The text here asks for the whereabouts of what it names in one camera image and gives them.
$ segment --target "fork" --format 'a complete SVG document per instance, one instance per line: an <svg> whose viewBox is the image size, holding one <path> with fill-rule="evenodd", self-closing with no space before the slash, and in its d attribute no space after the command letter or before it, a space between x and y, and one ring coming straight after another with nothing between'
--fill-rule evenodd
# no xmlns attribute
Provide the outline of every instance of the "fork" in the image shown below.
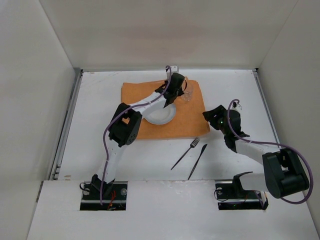
<svg viewBox="0 0 320 240"><path fill-rule="evenodd" d="M199 143L199 141L200 141L200 138L198 138L198 137L196 137L196 138L192 141L192 143L190 144L189 149L179 158L179 160L173 165L173 167L171 168L171 170L174 169L174 167L181 161L181 159L184 158L184 156L189 152L190 149L193 149L193 148L195 148L195 147L197 146L197 144Z"/></svg>

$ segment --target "white tabletop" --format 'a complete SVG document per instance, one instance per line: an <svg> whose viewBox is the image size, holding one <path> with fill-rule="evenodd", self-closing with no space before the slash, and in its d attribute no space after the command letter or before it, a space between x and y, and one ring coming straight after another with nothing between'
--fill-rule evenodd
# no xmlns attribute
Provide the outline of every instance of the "white tabletop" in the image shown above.
<svg viewBox="0 0 320 240"><path fill-rule="evenodd" d="M80 211L79 183L44 182L27 240L318 239L306 203L218 210L213 180L129 181L125 211Z"/></svg>
<svg viewBox="0 0 320 240"><path fill-rule="evenodd" d="M241 125L253 139L275 141L256 80L251 70L180 69L181 74L198 81L206 111L228 106L238 98L242 105ZM121 102L124 82L142 83L166 78L164 70L86 72L83 74L59 180L89 181L106 158L102 136ZM208 144L192 178L230 179L234 175L263 167L246 156L233 153L223 134L211 128L195 149L170 171L188 149L192 139L136 140L123 154L116 173L117 181L185 180L203 144Z"/></svg>

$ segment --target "fork handle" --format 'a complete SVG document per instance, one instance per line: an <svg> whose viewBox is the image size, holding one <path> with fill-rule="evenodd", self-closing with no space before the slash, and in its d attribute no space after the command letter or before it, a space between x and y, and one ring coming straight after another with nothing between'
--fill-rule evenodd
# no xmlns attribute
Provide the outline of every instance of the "fork handle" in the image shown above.
<svg viewBox="0 0 320 240"><path fill-rule="evenodd" d="M184 156L189 152L190 149L191 149L191 147L189 147L189 149L179 158L179 160L173 165L171 170L174 169L174 167L181 161L181 159L184 158Z"/></svg>

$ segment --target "table surface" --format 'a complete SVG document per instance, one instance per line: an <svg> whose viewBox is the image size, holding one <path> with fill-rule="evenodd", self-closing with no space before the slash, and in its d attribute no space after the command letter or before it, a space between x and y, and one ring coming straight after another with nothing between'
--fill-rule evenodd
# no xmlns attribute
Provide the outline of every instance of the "table surface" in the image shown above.
<svg viewBox="0 0 320 240"><path fill-rule="evenodd" d="M80 211L79 183L44 182L28 240L318 239L306 203L268 194L266 211L221 211L214 180L129 181L125 211Z"/></svg>
<svg viewBox="0 0 320 240"><path fill-rule="evenodd" d="M275 141L251 70L180 69L179 72L198 81L206 111L219 105L227 107L231 100L238 98L242 106L243 131L255 140ZM124 82L142 83L165 78L164 70L84 73L58 179L89 181L106 159L103 131L121 102ZM193 180L231 179L247 171L263 172L262 165L229 150L223 134L213 128L170 171L191 141L191 138L136 140L124 152L116 180L186 180L203 144L208 147L191 177Z"/></svg>

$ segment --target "orange placemat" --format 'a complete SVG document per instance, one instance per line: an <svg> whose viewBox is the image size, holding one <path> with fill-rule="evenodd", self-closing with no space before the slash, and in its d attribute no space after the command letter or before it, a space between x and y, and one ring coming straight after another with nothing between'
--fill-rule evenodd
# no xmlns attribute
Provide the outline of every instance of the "orange placemat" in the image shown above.
<svg viewBox="0 0 320 240"><path fill-rule="evenodd" d="M143 119L138 139L197 137L210 131L209 124L202 115L205 111L205 104L199 84L195 80L188 81L193 86L192 99L186 102L178 97L174 101L175 117L167 124L154 125ZM126 104L136 103L148 97L164 82L164 80L143 83L125 82L121 89L121 101Z"/></svg>

